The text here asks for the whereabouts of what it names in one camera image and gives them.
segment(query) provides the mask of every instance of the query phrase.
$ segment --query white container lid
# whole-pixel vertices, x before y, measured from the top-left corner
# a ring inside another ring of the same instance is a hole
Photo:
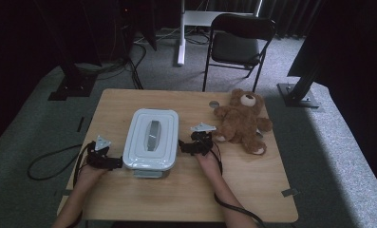
[[[129,126],[123,163],[135,170],[168,170],[176,161],[178,143],[179,115],[176,111],[139,109]]]

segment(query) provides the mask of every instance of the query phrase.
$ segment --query black chair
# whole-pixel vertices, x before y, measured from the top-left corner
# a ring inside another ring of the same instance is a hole
[[[253,92],[265,60],[266,49],[276,34],[274,21],[255,16],[222,13],[212,22],[202,91],[205,91],[209,66],[248,70],[246,78],[259,65]],[[265,45],[260,50],[258,40]],[[220,64],[210,64],[210,58]]]

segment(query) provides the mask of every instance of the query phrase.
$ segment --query chair backrest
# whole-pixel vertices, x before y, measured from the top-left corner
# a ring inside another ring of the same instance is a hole
[[[212,22],[212,30],[222,30],[235,36],[271,41],[276,34],[275,23],[268,18],[221,13]]]

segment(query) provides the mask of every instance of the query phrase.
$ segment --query white desk leg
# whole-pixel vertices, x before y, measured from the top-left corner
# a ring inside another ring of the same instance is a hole
[[[181,0],[181,25],[179,27],[179,61],[178,64],[179,66],[184,65],[185,61],[185,37],[184,37],[184,32],[185,32],[185,22],[184,22],[184,14],[185,14],[185,0]]]

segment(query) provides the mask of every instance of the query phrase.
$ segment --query teddy bear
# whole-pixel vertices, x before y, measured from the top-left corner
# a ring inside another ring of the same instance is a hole
[[[242,143],[250,154],[264,154],[267,146],[256,135],[256,130],[271,131],[273,128],[270,119],[258,117],[264,105],[265,101],[259,94],[234,89],[230,104],[214,109],[221,125],[212,132],[213,138],[219,142]]]

